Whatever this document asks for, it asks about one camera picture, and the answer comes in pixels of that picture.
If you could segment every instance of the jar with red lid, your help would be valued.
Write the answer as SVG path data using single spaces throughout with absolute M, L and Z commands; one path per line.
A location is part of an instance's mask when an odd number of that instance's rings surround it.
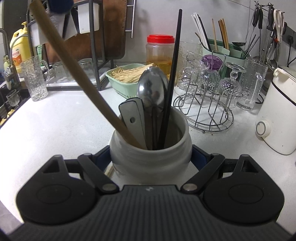
M 165 74 L 170 74 L 174 46 L 175 38 L 172 35 L 149 35 L 146 44 L 146 63 L 154 63 Z

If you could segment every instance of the black band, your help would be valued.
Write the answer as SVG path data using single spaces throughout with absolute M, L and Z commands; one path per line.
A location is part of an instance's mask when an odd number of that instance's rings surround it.
M 276 85 L 275 85 L 275 83 L 274 83 L 274 81 L 272 80 L 271 81 L 271 83 L 272 83 L 272 85 L 277 89 L 277 91 L 279 92 L 279 93 L 281 93 L 284 97 L 286 97 L 286 99 L 288 100 L 288 101 L 290 101 L 293 105 L 295 105 L 296 106 L 296 103 L 294 102 L 294 101 L 292 101 L 283 91 L 281 91 Z

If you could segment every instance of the faucet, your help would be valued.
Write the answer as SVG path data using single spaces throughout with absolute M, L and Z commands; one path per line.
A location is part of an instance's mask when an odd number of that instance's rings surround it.
M 2 35 L 3 35 L 5 55 L 8 55 L 9 59 L 10 59 L 10 65 L 7 67 L 9 69 L 9 71 L 6 72 L 6 70 L 4 70 L 4 73 L 3 73 L 4 79 L 6 80 L 6 82 L 10 82 L 11 80 L 14 80 L 14 85 L 18 86 L 20 83 L 20 80 L 17 75 L 17 69 L 12 61 L 12 55 L 11 55 L 11 51 L 10 51 L 10 47 L 9 47 L 9 40 L 8 40 L 7 32 L 4 29 L 0 28 L 0 33 L 2 33 Z

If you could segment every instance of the purple lid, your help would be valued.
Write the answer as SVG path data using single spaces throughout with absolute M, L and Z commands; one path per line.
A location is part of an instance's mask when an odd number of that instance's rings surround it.
M 210 69 L 212 70 L 219 70 L 223 63 L 223 61 L 219 57 L 213 55 L 213 67 L 212 67 L 212 55 L 211 54 L 205 55 L 204 58 L 206 58 L 207 61 L 210 63 Z

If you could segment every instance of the scissors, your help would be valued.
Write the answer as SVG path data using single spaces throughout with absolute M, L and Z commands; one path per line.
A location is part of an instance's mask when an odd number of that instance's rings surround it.
M 278 42 L 281 43 L 283 40 L 283 31 L 284 31 L 284 13 L 277 9 L 274 10 L 274 24 L 277 32 Z

